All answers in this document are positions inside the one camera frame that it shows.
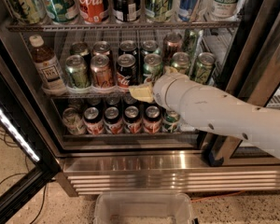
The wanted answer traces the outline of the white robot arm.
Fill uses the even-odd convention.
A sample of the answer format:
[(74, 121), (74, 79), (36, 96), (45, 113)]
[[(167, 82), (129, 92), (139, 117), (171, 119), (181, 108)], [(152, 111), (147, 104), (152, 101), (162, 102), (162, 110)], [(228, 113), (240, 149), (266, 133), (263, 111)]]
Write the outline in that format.
[(139, 101), (156, 102), (176, 112), (200, 131), (242, 139), (280, 160), (278, 109), (246, 103), (173, 68), (155, 82), (131, 86), (129, 93)]

